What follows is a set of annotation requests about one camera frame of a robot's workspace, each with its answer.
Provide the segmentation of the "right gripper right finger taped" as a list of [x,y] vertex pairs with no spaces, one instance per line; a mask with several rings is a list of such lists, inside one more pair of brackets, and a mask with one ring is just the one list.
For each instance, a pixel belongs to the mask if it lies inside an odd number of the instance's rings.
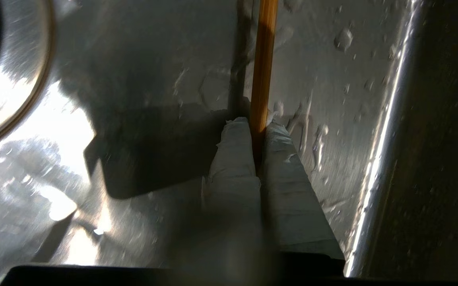
[[267,126],[262,178],[268,197],[272,232],[284,252],[327,255],[345,260],[340,245],[309,181],[289,132]]

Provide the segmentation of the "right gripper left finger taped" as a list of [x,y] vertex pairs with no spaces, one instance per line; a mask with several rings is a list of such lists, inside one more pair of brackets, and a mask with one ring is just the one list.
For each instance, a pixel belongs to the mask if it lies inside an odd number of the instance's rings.
[[202,195],[210,263],[223,274],[257,274],[262,254],[261,183],[247,118],[227,121]]

